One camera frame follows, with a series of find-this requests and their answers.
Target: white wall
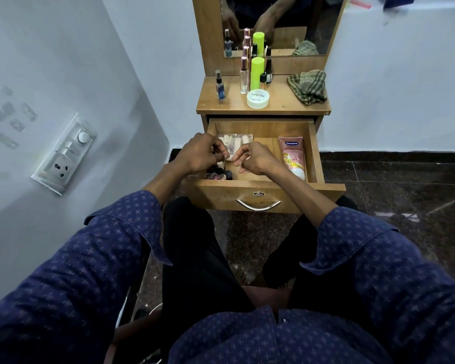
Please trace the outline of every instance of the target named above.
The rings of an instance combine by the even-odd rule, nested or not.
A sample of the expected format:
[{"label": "white wall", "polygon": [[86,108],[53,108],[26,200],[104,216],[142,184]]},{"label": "white wall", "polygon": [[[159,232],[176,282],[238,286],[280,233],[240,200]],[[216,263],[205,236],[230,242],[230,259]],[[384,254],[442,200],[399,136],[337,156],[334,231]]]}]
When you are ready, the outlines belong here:
[{"label": "white wall", "polygon": [[[169,148],[101,0],[0,0],[0,102],[7,101],[17,112],[0,132],[19,146],[0,143],[0,298],[91,211],[151,179]],[[60,197],[30,175],[75,112],[98,138]],[[17,132],[11,118],[26,128]]]},{"label": "white wall", "polygon": [[[191,0],[103,0],[173,147],[202,130]],[[327,65],[321,151],[455,151],[455,0],[350,5]],[[165,104],[164,97],[170,97]]]},{"label": "white wall", "polygon": [[455,0],[350,6],[326,67],[324,151],[455,151]]},{"label": "white wall", "polygon": [[192,0],[103,0],[172,147],[203,132],[204,64]]}]

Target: wooden drawer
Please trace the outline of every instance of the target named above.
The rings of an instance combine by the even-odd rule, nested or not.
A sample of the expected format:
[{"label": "wooden drawer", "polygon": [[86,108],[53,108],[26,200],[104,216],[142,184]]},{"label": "wooden drawer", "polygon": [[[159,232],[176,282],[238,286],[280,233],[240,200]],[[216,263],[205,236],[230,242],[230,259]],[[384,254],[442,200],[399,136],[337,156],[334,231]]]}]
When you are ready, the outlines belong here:
[{"label": "wooden drawer", "polygon": [[[325,184],[313,119],[212,118],[209,134],[253,134],[254,140],[268,146],[283,162],[278,136],[303,136],[306,181],[329,199],[336,201],[345,192],[343,184]],[[230,211],[301,213],[295,203],[266,176],[239,174],[238,167],[226,161],[233,180],[206,180],[204,173],[183,180],[182,186],[192,203],[200,208]]]}]

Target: hand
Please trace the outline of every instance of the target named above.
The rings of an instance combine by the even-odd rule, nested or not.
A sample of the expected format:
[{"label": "hand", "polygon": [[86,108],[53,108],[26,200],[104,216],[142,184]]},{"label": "hand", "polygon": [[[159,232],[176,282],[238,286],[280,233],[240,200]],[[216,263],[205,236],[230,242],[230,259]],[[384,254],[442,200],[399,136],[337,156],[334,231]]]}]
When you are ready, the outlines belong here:
[{"label": "hand", "polygon": [[269,177],[273,171],[281,168],[286,169],[285,165],[279,162],[269,148],[260,142],[242,145],[232,156],[232,162],[235,166],[241,165],[240,174],[248,170],[255,175]]},{"label": "hand", "polygon": [[264,39],[266,40],[267,44],[270,45],[273,43],[273,36],[274,36],[274,25],[276,24],[276,17],[270,10],[268,9],[264,14],[262,14],[256,25],[254,27],[255,32],[263,32]]},{"label": "hand", "polygon": [[229,29],[229,36],[233,43],[241,43],[243,40],[240,37],[239,23],[237,22],[236,15],[229,6],[221,7],[221,19],[223,22],[223,35],[224,30]]},{"label": "hand", "polygon": [[188,174],[206,170],[228,157],[229,152],[222,140],[207,133],[197,133],[184,145],[174,162]]}]

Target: person's left hand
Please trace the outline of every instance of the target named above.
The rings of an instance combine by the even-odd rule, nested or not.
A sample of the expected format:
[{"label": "person's left hand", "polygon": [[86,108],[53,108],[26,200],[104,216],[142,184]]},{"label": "person's left hand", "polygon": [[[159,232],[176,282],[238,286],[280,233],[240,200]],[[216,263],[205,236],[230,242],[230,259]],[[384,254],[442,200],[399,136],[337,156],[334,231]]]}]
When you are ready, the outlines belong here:
[{"label": "person's left hand", "polygon": [[276,24],[276,18],[274,17],[273,13],[270,12],[268,9],[264,14],[262,14],[256,25],[254,27],[255,32],[263,32],[264,39],[270,45],[273,42],[274,36],[274,25]]},{"label": "person's left hand", "polygon": [[212,165],[229,157],[224,143],[210,134],[197,133],[184,145],[175,158],[185,173],[195,173],[206,170]]}]

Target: light switch board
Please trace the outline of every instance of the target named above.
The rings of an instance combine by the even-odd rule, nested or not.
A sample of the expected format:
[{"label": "light switch board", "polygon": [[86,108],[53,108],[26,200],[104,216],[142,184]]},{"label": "light switch board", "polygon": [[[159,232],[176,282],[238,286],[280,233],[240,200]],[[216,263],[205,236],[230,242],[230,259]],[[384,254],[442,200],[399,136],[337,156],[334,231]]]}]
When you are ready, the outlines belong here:
[{"label": "light switch board", "polygon": [[90,125],[76,113],[32,179],[63,195],[96,136]]}]

